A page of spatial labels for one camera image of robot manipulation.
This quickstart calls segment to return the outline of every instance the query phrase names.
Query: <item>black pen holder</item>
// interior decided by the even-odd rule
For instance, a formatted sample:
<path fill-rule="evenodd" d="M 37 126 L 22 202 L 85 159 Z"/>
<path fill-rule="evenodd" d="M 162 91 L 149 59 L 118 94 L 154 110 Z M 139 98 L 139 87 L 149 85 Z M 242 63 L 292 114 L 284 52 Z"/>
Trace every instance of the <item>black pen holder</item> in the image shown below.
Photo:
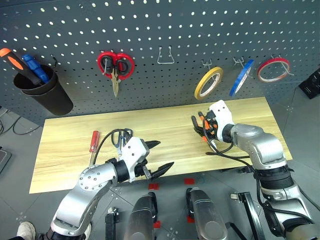
<path fill-rule="evenodd" d="M 46 65 L 41 68 L 49 77 L 49 82 L 35 86 L 28 78 L 18 73 L 13 84 L 25 95 L 32 97 L 54 115 L 68 114 L 74 107 L 73 102 L 59 83 L 57 74 Z"/>

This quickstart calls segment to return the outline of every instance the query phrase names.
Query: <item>wooden tabletop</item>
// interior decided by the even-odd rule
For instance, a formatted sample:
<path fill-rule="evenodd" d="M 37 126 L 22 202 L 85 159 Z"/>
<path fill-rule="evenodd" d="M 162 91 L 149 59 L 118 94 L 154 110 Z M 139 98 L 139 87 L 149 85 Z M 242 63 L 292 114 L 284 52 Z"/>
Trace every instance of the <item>wooden tabletop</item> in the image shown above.
<path fill-rule="evenodd" d="M 260 126 L 266 133 L 281 141 L 286 158 L 291 160 L 287 144 L 264 97 L 225 102 L 233 121 Z M 178 175 L 243 166 L 242 163 L 220 156 L 208 156 L 209 146 L 194 131 L 191 115 L 208 112 L 211 103 L 172 106 L 144 110 L 101 113 L 47 119 L 36 157 L 29 193 L 72 189 L 79 174 L 89 165 L 92 133 L 101 133 L 100 140 L 113 129 L 130 128 L 136 137 L 145 141 L 158 140 L 161 144 L 150 150 L 148 169 L 155 171 L 163 164 L 174 162 L 165 174 Z M 218 149 L 226 143 L 217 142 Z M 231 156 L 245 152 L 233 147 Z M 117 150 L 107 139 L 96 164 L 117 157 Z"/>

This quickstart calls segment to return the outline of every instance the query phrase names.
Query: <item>gray perforated pegboard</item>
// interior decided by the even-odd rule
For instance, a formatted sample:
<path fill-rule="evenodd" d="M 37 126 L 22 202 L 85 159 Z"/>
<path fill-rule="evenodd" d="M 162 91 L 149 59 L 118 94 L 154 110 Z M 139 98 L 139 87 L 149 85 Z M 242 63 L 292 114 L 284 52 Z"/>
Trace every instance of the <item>gray perforated pegboard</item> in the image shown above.
<path fill-rule="evenodd" d="M 59 80 L 74 103 L 68 116 L 158 108 L 266 96 L 276 103 L 304 81 L 318 64 L 319 1 L 317 0 L 95 0 L 21 1 L 1 3 L 0 47 L 29 53 L 42 64 L 59 61 Z M 161 61 L 157 64 L 159 46 Z M 100 50 L 124 52 L 136 64 L 120 83 L 118 98 L 111 81 L 96 63 Z M 277 83 L 261 83 L 257 68 L 281 54 L 292 73 Z M 248 78 L 235 97 L 229 91 L 241 71 L 233 57 L 254 59 Z M 202 101 L 194 90 L 208 71 L 201 60 L 212 59 L 224 77 Z M 43 124 L 55 117 L 25 97 L 12 83 L 16 74 L 0 61 L 0 104 Z M 267 74 L 279 75 L 281 67 Z"/>

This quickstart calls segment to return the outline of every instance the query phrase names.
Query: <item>shoe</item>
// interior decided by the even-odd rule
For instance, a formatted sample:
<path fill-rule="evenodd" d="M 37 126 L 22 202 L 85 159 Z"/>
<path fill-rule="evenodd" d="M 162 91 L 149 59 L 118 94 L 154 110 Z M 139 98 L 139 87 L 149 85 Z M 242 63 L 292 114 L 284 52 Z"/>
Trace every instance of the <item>shoe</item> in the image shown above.
<path fill-rule="evenodd" d="M 29 221 L 23 221 L 18 227 L 16 236 L 22 237 L 24 240 L 35 240 L 36 239 L 36 228 Z"/>
<path fill-rule="evenodd" d="M 91 229 L 92 229 L 92 225 L 91 222 L 89 223 L 88 227 L 86 228 L 84 235 L 85 235 L 85 240 L 89 239 L 89 236 L 91 234 Z"/>

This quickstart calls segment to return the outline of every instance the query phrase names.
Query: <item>black wire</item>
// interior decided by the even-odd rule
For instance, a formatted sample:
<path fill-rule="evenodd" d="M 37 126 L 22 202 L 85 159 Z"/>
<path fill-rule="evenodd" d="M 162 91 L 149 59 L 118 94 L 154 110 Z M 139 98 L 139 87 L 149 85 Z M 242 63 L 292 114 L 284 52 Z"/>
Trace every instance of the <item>black wire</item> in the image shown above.
<path fill-rule="evenodd" d="M 23 132 L 23 133 L 18 133 L 18 132 L 15 131 L 15 126 L 16 126 L 16 124 L 17 124 L 17 122 L 19 121 L 20 118 L 21 118 L 21 116 L 18 117 L 18 119 L 14 122 L 14 124 L 13 124 L 13 126 L 12 126 L 12 131 L 13 131 L 14 134 L 19 135 L 19 136 L 21 136 L 21 135 L 26 135 L 26 134 L 30 134 L 30 133 L 32 133 L 33 131 L 35 131 L 35 130 L 37 130 L 38 128 L 40 128 L 40 126 L 37 126 L 36 128 L 34 128 L 34 129 L 30 130 L 30 131 Z"/>
<path fill-rule="evenodd" d="M 18 119 L 15 120 L 15 121 L 12 123 L 12 125 L 11 125 L 7 130 L 2 131 L 2 132 L 0 133 L 0 136 L 2 136 L 3 134 L 5 134 L 6 132 L 8 132 L 8 131 L 16 124 L 16 122 L 19 120 L 19 118 L 21 118 L 21 117 L 18 117 Z"/>
<path fill-rule="evenodd" d="M 223 153 L 221 153 L 213 144 L 212 142 L 209 140 L 208 138 L 208 135 L 207 135 L 207 131 L 206 131 L 206 128 L 205 128 L 205 119 L 203 120 L 202 122 L 202 129 L 203 129 L 203 134 L 206 138 L 206 140 L 208 141 L 208 143 L 210 144 L 210 146 L 218 153 L 219 156 L 221 157 L 224 157 L 224 158 L 228 158 L 228 159 L 232 159 L 232 160 L 235 160 L 235 161 L 238 161 L 240 163 L 243 163 L 245 164 L 246 166 L 248 166 L 252 171 L 253 171 L 253 176 L 255 177 L 255 180 L 256 180 L 256 196 L 257 196 L 257 199 L 258 199 L 258 202 L 259 204 L 261 205 L 261 207 L 263 209 L 267 209 L 271 212 L 275 212 L 275 213 L 280 213 L 280 214 L 289 214 L 289 215 L 294 215 L 294 216 L 298 216 L 298 217 L 301 217 L 301 218 L 304 218 L 306 219 L 309 223 L 311 224 L 314 224 L 314 221 L 312 219 L 310 219 L 309 217 L 307 217 L 306 215 L 302 214 L 302 213 L 299 213 L 299 212 L 295 212 L 295 211 L 287 211 L 287 210 L 281 210 L 281 209 L 276 209 L 276 208 L 271 208 L 271 207 L 268 207 L 266 206 L 262 201 L 261 201 L 261 198 L 260 198 L 260 181 L 258 179 L 258 176 L 257 176 L 257 172 L 256 170 L 247 162 L 241 160 L 241 159 L 238 159 L 236 157 L 233 157 L 233 156 L 229 156 L 229 155 L 225 155 Z"/>
<path fill-rule="evenodd" d="M 95 152 L 95 155 L 94 155 L 94 159 L 93 159 L 93 162 L 92 162 L 93 165 L 96 164 L 96 160 L 97 160 L 97 157 L 98 157 L 98 153 L 100 152 L 100 149 L 101 149 L 102 145 L 104 144 L 105 140 L 106 140 L 111 134 L 116 133 L 116 132 L 124 132 L 124 133 L 126 132 L 127 134 L 130 135 L 130 133 L 128 133 L 126 130 L 121 129 L 121 128 L 120 128 L 120 129 L 115 129 L 115 130 L 112 130 L 111 132 L 109 132 L 109 133 L 102 139 L 102 141 L 100 142 L 98 148 L 96 149 L 96 152 Z"/>
<path fill-rule="evenodd" d="M 249 163 L 247 163 L 247 162 L 239 159 L 238 157 L 225 155 L 225 154 L 223 154 L 222 152 L 220 152 L 220 151 L 215 147 L 215 145 L 213 145 L 213 143 L 209 140 L 209 137 L 208 137 L 208 134 L 207 134 L 207 131 L 206 131 L 206 128 L 205 128 L 205 122 L 206 122 L 206 120 L 203 119 L 203 121 L 202 121 L 203 134 L 204 134 L 207 142 L 209 143 L 209 145 L 216 151 L 217 155 L 222 156 L 222 157 L 225 157 L 225 158 L 228 158 L 228 159 L 232 159 L 232 160 L 238 161 L 238 162 L 240 162 L 240 163 L 243 163 L 244 165 L 247 165 L 249 168 L 251 168 L 251 169 L 255 172 L 255 169 L 254 169 Z"/>
<path fill-rule="evenodd" d="M 234 143 L 232 142 L 231 144 L 230 144 L 230 146 L 229 147 L 227 147 L 226 149 L 224 149 L 224 150 L 222 150 L 222 151 L 220 151 L 220 153 L 226 153 L 226 152 L 228 152 L 230 149 L 232 149 L 233 148 L 233 146 L 234 146 Z M 218 153 L 217 152 L 211 152 L 211 151 L 209 151 L 209 152 L 206 152 L 205 154 L 207 154 L 207 155 L 218 155 Z"/>
<path fill-rule="evenodd" d="M 316 208 L 318 211 L 320 211 L 320 206 L 317 205 L 302 189 L 299 187 L 300 192 L 302 195 Z"/>
<path fill-rule="evenodd" d="M 304 215 L 302 213 L 299 213 L 299 212 L 296 212 L 296 211 L 281 210 L 281 209 L 276 209 L 276 208 L 272 208 L 272 207 L 266 206 L 266 204 L 264 204 L 261 201 L 261 198 L 260 198 L 260 181 L 259 181 L 259 179 L 257 177 L 256 177 L 255 180 L 256 180 L 256 197 L 257 197 L 257 200 L 258 200 L 259 204 L 262 206 L 263 209 L 269 210 L 269 211 L 275 212 L 275 213 L 289 214 L 289 215 L 298 216 L 298 217 L 306 219 L 310 224 L 314 224 L 315 223 L 311 218 L 307 217 L 306 215 Z"/>
<path fill-rule="evenodd" d="M 0 120 L 0 125 L 1 125 L 1 128 L 0 128 L 0 135 L 1 135 L 3 133 L 3 131 L 5 130 L 4 124 L 1 120 Z"/>

